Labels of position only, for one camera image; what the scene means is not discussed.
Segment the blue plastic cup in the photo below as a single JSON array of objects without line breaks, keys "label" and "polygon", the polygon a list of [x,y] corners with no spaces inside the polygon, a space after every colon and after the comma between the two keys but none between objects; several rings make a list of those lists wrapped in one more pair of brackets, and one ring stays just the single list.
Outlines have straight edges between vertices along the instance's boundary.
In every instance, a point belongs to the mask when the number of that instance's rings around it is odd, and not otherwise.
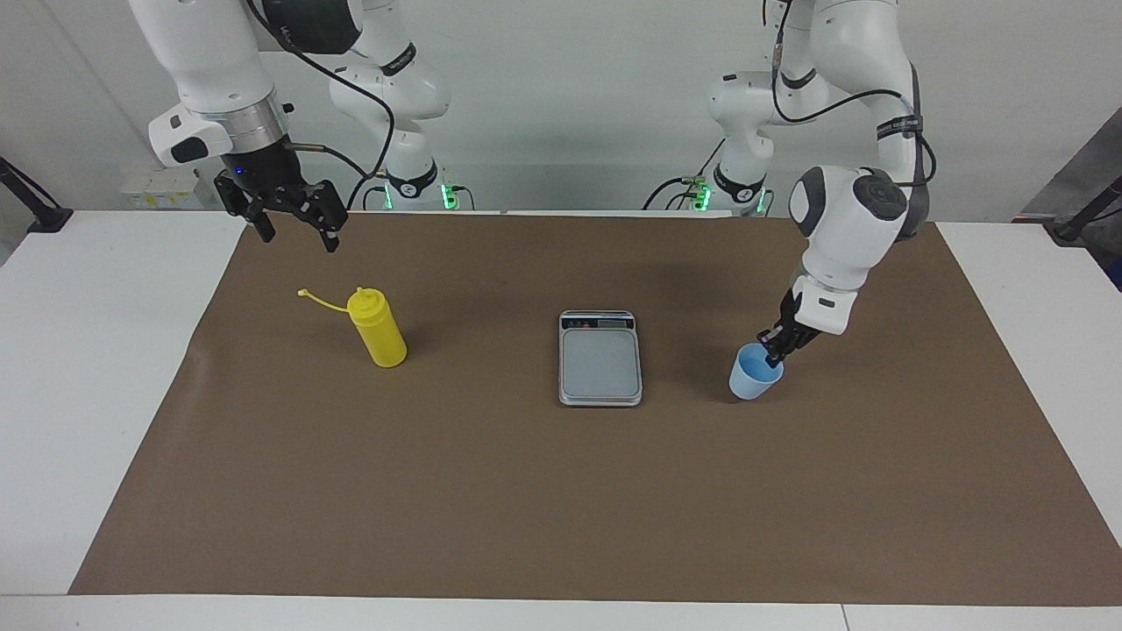
[{"label": "blue plastic cup", "polygon": [[767,349],[761,344],[749,344],[736,354],[728,388],[738,399],[753,401],[783,378],[783,363],[772,368],[767,365]]}]

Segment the yellow cap strap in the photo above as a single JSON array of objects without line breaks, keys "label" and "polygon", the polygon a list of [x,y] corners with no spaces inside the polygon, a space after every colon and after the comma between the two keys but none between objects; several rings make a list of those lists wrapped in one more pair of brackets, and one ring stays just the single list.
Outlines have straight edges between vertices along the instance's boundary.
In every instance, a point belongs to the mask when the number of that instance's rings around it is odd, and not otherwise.
[{"label": "yellow cap strap", "polygon": [[342,307],[337,307],[337,305],[331,304],[330,302],[328,302],[325,300],[320,300],[315,294],[313,294],[312,292],[310,292],[307,290],[300,290],[298,292],[296,292],[296,295],[298,295],[300,298],[310,299],[313,302],[322,304],[323,307],[327,307],[328,309],[331,309],[333,311],[338,311],[340,313],[348,313],[348,311],[346,309],[343,309]]}]

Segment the yellow squeeze bottle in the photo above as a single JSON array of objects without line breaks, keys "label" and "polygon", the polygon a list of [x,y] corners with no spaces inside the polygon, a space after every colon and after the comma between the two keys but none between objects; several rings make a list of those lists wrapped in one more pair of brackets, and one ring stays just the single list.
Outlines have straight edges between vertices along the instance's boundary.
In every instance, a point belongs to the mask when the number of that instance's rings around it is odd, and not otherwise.
[{"label": "yellow squeeze bottle", "polygon": [[389,311],[386,295],[378,290],[359,287],[347,301],[347,309],[335,307],[320,300],[307,290],[300,290],[296,295],[309,298],[328,309],[347,313],[351,318],[362,344],[370,351],[370,358],[383,368],[393,368],[405,360],[405,339]]}]

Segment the cable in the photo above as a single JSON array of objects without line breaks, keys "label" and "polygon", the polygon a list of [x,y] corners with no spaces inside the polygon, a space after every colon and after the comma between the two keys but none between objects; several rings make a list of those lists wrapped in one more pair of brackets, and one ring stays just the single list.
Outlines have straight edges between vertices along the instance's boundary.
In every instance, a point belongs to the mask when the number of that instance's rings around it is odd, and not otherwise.
[{"label": "cable", "polygon": [[452,186],[453,191],[467,191],[468,198],[471,199],[471,210],[476,209],[476,194],[471,192],[471,189],[467,186]]},{"label": "cable", "polygon": [[55,201],[55,198],[50,196],[50,193],[48,193],[46,190],[44,190],[44,188],[40,186],[38,182],[36,182],[35,180],[33,180],[28,174],[26,174],[22,171],[20,171],[19,167],[16,166],[15,164],[12,164],[12,163],[10,163],[8,161],[4,161],[4,162],[8,163],[8,168],[10,168],[11,172],[15,173],[17,177],[19,177],[20,180],[22,180],[28,186],[30,186],[30,188],[35,189],[36,191],[38,191],[40,195],[47,198],[47,201],[49,201],[52,204],[54,204],[55,208],[58,208],[58,209],[62,208],[62,205],[58,202]]},{"label": "cable", "polygon": [[378,103],[379,106],[381,106],[381,109],[386,110],[386,116],[389,117],[389,129],[386,131],[386,141],[381,146],[381,153],[378,154],[378,162],[374,164],[374,168],[370,170],[370,173],[364,175],[358,181],[358,184],[355,185],[355,190],[351,191],[350,198],[347,200],[347,208],[350,209],[355,204],[355,199],[358,196],[358,192],[362,189],[362,186],[367,182],[369,182],[375,177],[375,174],[377,174],[378,171],[381,170],[383,163],[386,162],[386,154],[389,153],[389,146],[390,144],[393,144],[394,140],[394,130],[397,128],[397,118],[394,117],[394,110],[389,107],[389,103],[387,103],[385,100],[351,83],[350,81],[347,81],[346,79],[339,76],[338,74],[331,72],[330,70],[321,66],[320,64],[315,63],[311,57],[301,52],[298,48],[293,46],[287,39],[285,39],[285,37],[280,33],[278,33],[276,29],[273,28],[273,25],[270,25],[268,20],[265,19],[265,16],[263,16],[260,10],[257,9],[257,4],[254,4],[254,0],[246,0],[246,4],[249,6],[249,12],[254,15],[254,19],[256,19],[257,22],[260,24],[261,27],[266,31],[268,31],[269,35],[273,36],[273,39],[276,39],[277,44],[279,44],[282,48],[284,48],[288,53],[292,53],[300,61],[315,68],[315,71],[319,72],[320,74],[327,76],[332,81],[342,83],[343,85],[350,88],[351,90],[358,92],[359,94],[362,94],[367,99],[370,99],[371,101]]},{"label": "cable", "polygon": [[659,196],[659,193],[665,191],[666,189],[673,186],[674,184],[689,184],[691,180],[684,177],[674,177],[673,180],[666,180],[659,188],[651,193],[651,196],[646,199],[646,203],[643,204],[643,210],[651,210],[651,204],[654,203],[654,199]]},{"label": "cable", "polygon": [[337,152],[337,150],[332,149],[331,147],[329,147],[327,145],[312,145],[312,144],[307,144],[307,143],[289,143],[287,145],[285,145],[285,148],[286,149],[292,149],[294,152],[309,152],[309,153],[314,153],[314,154],[328,154],[328,155],[332,155],[332,156],[334,156],[334,157],[337,157],[337,158],[346,162],[347,166],[350,166],[351,168],[355,170],[356,173],[359,174],[359,177],[366,177],[367,175],[369,175],[367,172],[362,171],[362,167],[359,166],[357,162],[352,161],[351,158],[349,158],[346,155],[343,155],[341,152]]},{"label": "cable", "polygon": [[1098,221],[1103,221],[1103,220],[1110,219],[1111,217],[1114,217],[1115,214],[1120,214],[1120,213],[1122,213],[1122,208],[1115,210],[1114,212],[1107,212],[1106,214],[1104,214],[1102,217],[1096,217],[1096,218],[1092,219],[1091,221],[1087,221],[1087,223],[1091,225],[1091,223],[1095,223],[1095,222],[1098,222]]},{"label": "cable", "polygon": [[693,196],[693,194],[689,192],[678,193],[677,195],[670,198],[670,201],[666,202],[666,208],[662,210],[670,210],[670,207],[673,205],[675,201],[678,202],[678,210],[681,210],[682,204],[686,202],[686,200],[690,199],[691,196]]},{"label": "cable", "polygon": [[385,193],[386,192],[386,188],[385,186],[371,186],[371,188],[367,189],[367,191],[365,193],[362,193],[362,211],[364,212],[366,211],[366,200],[367,200],[367,198],[370,196],[370,193],[374,193],[374,192]]},{"label": "cable", "polygon": [[[780,118],[794,125],[801,122],[809,122],[818,117],[825,116],[854,101],[858,101],[867,97],[879,97],[879,95],[894,97],[896,99],[900,99],[900,102],[903,103],[905,108],[908,108],[908,111],[910,111],[912,116],[916,115],[916,108],[912,107],[911,102],[909,102],[903,94],[896,92],[895,90],[882,89],[882,90],[867,90],[858,94],[852,94],[834,103],[833,106],[829,106],[822,110],[819,110],[812,115],[808,115],[804,117],[790,118],[789,116],[787,116],[787,113],[783,111],[783,108],[780,107],[779,104],[779,75],[780,75],[780,66],[782,65],[783,61],[783,38],[784,38],[784,33],[787,30],[787,19],[790,16],[791,16],[791,2],[788,2],[787,9],[783,10],[783,19],[779,24],[779,34],[775,36],[775,53],[773,54],[772,58],[772,103],[775,106],[775,112],[779,113]],[[927,141],[927,138],[923,137],[922,132],[917,131],[916,140],[923,147],[923,150],[931,158],[931,173],[930,175],[925,176],[923,180],[919,182],[905,182],[905,183],[898,182],[896,185],[903,189],[914,189],[918,186],[926,186],[935,179],[935,174],[938,172],[939,161],[935,155],[935,149],[932,149],[931,145]]]},{"label": "cable", "polygon": [[896,186],[900,186],[901,189],[917,189],[919,186],[927,186],[928,184],[931,183],[931,180],[935,180],[935,175],[939,172],[939,158],[935,156],[935,150],[931,148],[931,145],[927,141],[927,138],[923,137],[922,132],[917,131],[916,139],[923,147],[923,150],[927,153],[928,157],[931,158],[931,173],[925,175],[923,179],[920,180],[919,182],[904,182],[904,183],[896,182],[895,183]]},{"label": "cable", "polygon": [[[714,148],[712,153],[709,154],[709,159],[705,161],[705,164],[701,165],[701,168],[698,170],[698,173],[697,173],[697,175],[695,175],[695,177],[701,177],[702,175],[705,175],[705,170],[709,168],[709,165],[712,164],[712,158],[717,157],[717,153],[720,152],[720,148],[725,146],[725,141],[726,140],[728,140],[728,138],[721,138],[720,143],[717,143],[717,146]],[[686,202],[684,199],[680,200],[678,202],[678,208],[674,209],[674,210],[681,210],[682,209],[682,204],[684,202]]]},{"label": "cable", "polygon": [[775,53],[773,54],[772,58],[772,103],[775,104],[775,111],[783,120],[795,125],[800,122],[810,122],[811,120],[820,116],[825,116],[854,101],[864,99],[866,97],[876,97],[881,94],[885,97],[895,97],[896,99],[900,99],[904,103],[904,107],[914,112],[914,109],[911,107],[911,103],[909,103],[908,100],[904,99],[903,94],[896,92],[895,90],[868,90],[866,92],[862,92],[859,94],[853,94],[850,97],[842,99],[840,101],[834,103],[833,106],[829,106],[826,109],[815,112],[810,116],[804,116],[800,118],[788,117],[787,113],[783,112],[783,108],[781,108],[779,104],[779,75],[780,75],[779,68],[783,61],[783,37],[787,30],[787,19],[788,17],[790,17],[790,15],[791,15],[791,2],[788,2],[787,9],[783,11],[783,19],[779,22],[779,34],[775,36]]}]

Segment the white table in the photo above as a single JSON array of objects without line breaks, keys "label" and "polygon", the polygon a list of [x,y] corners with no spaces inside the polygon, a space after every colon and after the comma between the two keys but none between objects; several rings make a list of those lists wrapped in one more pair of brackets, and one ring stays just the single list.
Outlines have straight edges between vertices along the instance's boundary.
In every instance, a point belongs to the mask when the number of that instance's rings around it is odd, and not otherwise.
[{"label": "white table", "polygon": [[[0,629],[1122,629],[1122,607],[62,595],[242,226],[217,212],[84,212],[0,267]],[[1038,227],[938,229],[1122,541],[1122,295]]]}]

